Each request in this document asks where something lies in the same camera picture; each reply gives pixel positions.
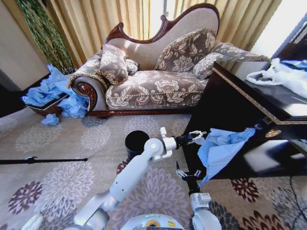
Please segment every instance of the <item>sofa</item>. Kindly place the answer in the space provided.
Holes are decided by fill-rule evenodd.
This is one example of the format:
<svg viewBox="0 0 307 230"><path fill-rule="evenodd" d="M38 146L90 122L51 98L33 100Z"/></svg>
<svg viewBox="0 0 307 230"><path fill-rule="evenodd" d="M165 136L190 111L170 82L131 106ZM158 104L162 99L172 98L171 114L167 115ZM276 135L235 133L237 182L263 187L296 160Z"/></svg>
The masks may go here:
<svg viewBox="0 0 307 230"><path fill-rule="evenodd" d="M199 63L193 64L193 69L190 70L189 66L186 69L189 71L177 71L176 68L164 70L160 59L169 44L203 28L216 36L220 18L215 6L204 3L190 7L173 21L168 21L164 15L161 20L160 30L149 40L130 38L123 31L123 23L119 23L106 38L104 44L119 48L123 51L123 58L128 57L138 63L137 71L123 81L113 82L107 77L108 71L98 70L103 50L73 74L68 86L77 94L89 98L89 115L190 113L201 97L214 61L267 60L266 57L251 54L229 43L209 41L212 43L208 44L211 45L207 51L210 55L200 56L197 60Z"/></svg>

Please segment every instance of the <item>blue cloth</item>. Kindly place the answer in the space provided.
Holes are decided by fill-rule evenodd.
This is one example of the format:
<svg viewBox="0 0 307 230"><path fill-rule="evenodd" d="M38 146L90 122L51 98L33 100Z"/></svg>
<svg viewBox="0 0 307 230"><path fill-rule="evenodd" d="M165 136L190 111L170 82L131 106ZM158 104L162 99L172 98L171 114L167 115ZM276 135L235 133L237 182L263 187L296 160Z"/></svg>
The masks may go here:
<svg viewBox="0 0 307 230"><path fill-rule="evenodd" d="M26 96L22 97L24 103L35 106L43 106L48 102L58 99L61 93L69 95L63 99L59 107L62 107L62 115L66 117L85 117L88 106L88 99L76 94L72 89L66 88L67 80L65 76L54 66L47 65L50 76L42 80L39 87L29 89Z"/></svg>
<svg viewBox="0 0 307 230"><path fill-rule="evenodd" d="M59 123L59 119L55 114L47 114L46 118L41 121L43 125L55 126Z"/></svg>
<svg viewBox="0 0 307 230"><path fill-rule="evenodd" d="M63 93L56 87L55 83L65 80L64 75L50 64L48 64L47 67L50 71L50 76L48 79L42 80L39 87L29 89L26 96L22 97L25 104L44 106L54 99L59 99L59 95Z"/></svg>
<svg viewBox="0 0 307 230"><path fill-rule="evenodd" d="M304 71L307 71L307 60L302 60L302 61L284 60L281 61L280 63L292 69L302 69Z"/></svg>
<svg viewBox="0 0 307 230"><path fill-rule="evenodd" d="M246 128L245 131L240 133L215 128L211 128L210 131L198 151L202 164L207 168L207 175L200 186L224 168L245 142L255 134L254 128Z"/></svg>
<svg viewBox="0 0 307 230"><path fill-rule="evenodd" d="M58 107L62 107L62 115L65 117L85 117L88 106L88 99L76 94L72 89L66 88L67 80L56 82L56 86L64 93L68 94L68 98L64 98Z"/></svg>

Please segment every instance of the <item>floral carpet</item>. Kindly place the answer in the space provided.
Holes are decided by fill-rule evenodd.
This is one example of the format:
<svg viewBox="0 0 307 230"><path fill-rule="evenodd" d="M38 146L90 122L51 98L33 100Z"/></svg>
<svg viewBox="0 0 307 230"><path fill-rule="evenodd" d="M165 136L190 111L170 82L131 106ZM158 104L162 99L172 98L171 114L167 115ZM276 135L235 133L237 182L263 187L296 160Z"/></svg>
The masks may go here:
<svg viewBox="0 0 307 230"><path fill-rule="evenodd" d="M68 227L76 212L95 194L107 190L128 164L124 146L128 133L143 130L150 137L159 137L159 127L166 127L170 136L179 135L189 117L61 117L57 126L43 126L42 116L27 108L0 118L1 159L89 159L0 165L0 230L19 230L37 213L44 216L42 230ZM110 213L107 229L119 230L129 218L148 213L171 215L189 229L188 186L175 174L176 161L187 169L181 149L170 159L152 164L131 194ZM201 189L210 193L210 211L224 230L307 229L306 176L210 180Z"/></svg>

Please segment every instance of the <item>black stick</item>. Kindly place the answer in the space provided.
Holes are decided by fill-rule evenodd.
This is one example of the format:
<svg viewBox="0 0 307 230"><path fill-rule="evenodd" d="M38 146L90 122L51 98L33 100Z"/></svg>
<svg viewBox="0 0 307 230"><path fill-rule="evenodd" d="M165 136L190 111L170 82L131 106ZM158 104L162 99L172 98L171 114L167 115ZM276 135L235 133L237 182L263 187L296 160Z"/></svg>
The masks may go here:
<svg viewBox="0 0 307 230"><path fill-rule="evenodd" d="M23 160L0 160L0 164L35 164L35 163L49 163L49 162L67 162L67 161L87 161L83 159L54 159L54 160L35 160L37 157L28 157Z"/></svg>

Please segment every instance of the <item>green patterned curtain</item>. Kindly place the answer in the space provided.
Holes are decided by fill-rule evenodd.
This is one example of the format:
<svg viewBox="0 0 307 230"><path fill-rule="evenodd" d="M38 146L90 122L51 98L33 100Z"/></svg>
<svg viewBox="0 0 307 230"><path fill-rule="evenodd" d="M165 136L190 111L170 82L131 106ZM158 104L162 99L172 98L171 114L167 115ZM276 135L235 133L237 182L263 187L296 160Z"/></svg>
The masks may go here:
<svg viewBox="0 0 307 230"><path fill-rule="evenodd" d="M50 20L39 0L16 0L32 35L48 63L63 74L74 72L68 50L57 28Z"/></svg>

